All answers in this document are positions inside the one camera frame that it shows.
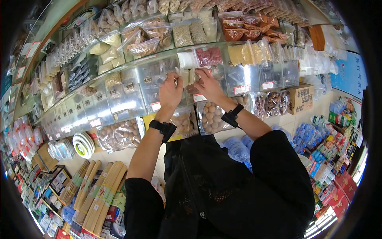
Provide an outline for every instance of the tiled floor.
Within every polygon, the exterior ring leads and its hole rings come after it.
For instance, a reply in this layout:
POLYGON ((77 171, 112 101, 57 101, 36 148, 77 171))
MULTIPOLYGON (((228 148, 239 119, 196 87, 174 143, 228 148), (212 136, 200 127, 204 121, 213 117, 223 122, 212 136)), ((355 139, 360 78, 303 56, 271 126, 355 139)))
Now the tiled floor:
MULTIPOLYGON (((338 94, 336 92, 329 92, 327 95, 323 95, 319 101, 316 101, 313 103, 313 108, 302 112, 296 116, 291 114, 286 114, 279 117, 273 117, 265 119, 265 122, 269 125, 279 125, 289 131, 292 136, 295 134, 296 128, 303 122, 310 122, 311 116, 316 115, 324 115, 328 117, 329 115, 329 103, 333 100, 335 100, 338 97, 338 94)), ((229 137, 239 137, 241 138, 244 136, 245 133, 240 129, 233 129, 228 131, 222 131, 215 134, 215 138, 217 141, 224 141, 229 137)), ((161 178, 162 182, 164 182, 163 174, 165 171, 165 165, 163 161, 163 156, 166 151, 166 145, 162 145, 159 151, 158 155, 158 161, 155 167, 154 176, 157 176, 161 178)), ((108 162, 111 161, 122 161, 127 167, 129 167, 131 158, 135 152, 135 149, 125 149, 122 151, 117 151, 111 154, 108 154, 107 152, 101 152, 101 153, 95 153, 91 160, 101 160, 102 165, 100 168, 104 168, 108 162)), ((59 164, 65 164, 67 170, 71 175, 74 175, 74 173, 77 171, 77 169, 81 166, 83 163, 83 158, 76 156, 73 160, 70 161, 61 161, 59 164)))

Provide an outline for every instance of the fluorescent light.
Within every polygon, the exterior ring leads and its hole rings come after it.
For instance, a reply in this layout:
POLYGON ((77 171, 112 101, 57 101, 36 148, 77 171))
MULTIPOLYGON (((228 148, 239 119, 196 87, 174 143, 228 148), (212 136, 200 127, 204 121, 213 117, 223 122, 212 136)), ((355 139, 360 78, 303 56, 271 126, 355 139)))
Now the fluorescent light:
POLYGON ((321 230, 319 230, 318 232, 314 233, 313 235, 311 235, 310 237, 308 237, 307 239, 311 239, 315 236, 317 236, 318 234, 320 234, 321 230))
POLYGON ((318 219, 317 221, 315 221, 314 223, 315 223, 315 224, 319 224, 320 222, 322 222, 323 220, 325 220, 327 217, 328 217, 328 216, 325 215, 325 216, 321 217, 320 219, 318 219))
POLYGON ((35 223, 35 224, 38 226, 38 228, 40 229, 41 233, 42 233, 43 235, 45 235, 45 232, 42 230, 42 227, 40 226, 40 224, 38 223, 38 221, 34 218, 33 213, 32 213, 32 211, 31 211, 30 208, 28 208, 28 211, 29 211, 29 213, 31 214, 31 216, 32 216, 32 218, 33 218, 33 220, 34 220, 34 223, 35 223))
POLYGON ((314 233, 316 230, 318 230, 318 228, 315 226, 315 227, 314 227, 314 230, 311 230, 310 232, 307 232, 307 233, 305 234, 305 236, 309 236, 310 234, 314 233))
POLYGON ((320 224, 318 225, 318 228, 324 226, 326 223, 328 223, 328 221, 330 221, 330 219, 332 219, 332 216, 328 217, 328 219, 326 219, 325 221, 323 221, 322 223, 320 223, 320 224))

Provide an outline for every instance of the cardboard box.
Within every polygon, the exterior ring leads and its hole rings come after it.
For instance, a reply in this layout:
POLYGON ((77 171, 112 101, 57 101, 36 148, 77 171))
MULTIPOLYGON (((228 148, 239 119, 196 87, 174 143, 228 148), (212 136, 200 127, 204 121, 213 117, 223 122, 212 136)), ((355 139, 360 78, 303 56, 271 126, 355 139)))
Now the cardboard box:
POLYGON ((297 115, 313 108, 314 86, 300 82, 299 86, 287 89, 290 92, 288 113, 297 115))

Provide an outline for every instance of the black clothing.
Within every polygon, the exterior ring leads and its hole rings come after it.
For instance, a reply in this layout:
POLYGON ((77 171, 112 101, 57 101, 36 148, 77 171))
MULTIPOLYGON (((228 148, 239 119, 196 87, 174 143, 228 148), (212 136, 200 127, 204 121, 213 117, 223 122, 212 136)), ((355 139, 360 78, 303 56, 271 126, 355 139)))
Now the black clothing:
POLYGON ((314 196, 282 131, 253 143, 253 174, 213 135, 169 142, 166 149, 166 208, 151 183, 127 179, 125 238, 303 238, 314 196))

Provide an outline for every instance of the blue poster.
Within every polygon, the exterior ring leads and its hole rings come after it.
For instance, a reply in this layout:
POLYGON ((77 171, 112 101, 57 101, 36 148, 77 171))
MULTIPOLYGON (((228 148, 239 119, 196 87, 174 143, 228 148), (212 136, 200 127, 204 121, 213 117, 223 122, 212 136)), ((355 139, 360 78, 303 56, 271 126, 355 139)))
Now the blue poster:
POLYGON ((347 52, 348 60, 336 60, 338 75, 330 73, 332 87, 362 99, 367 78, 361 55, 347 52))

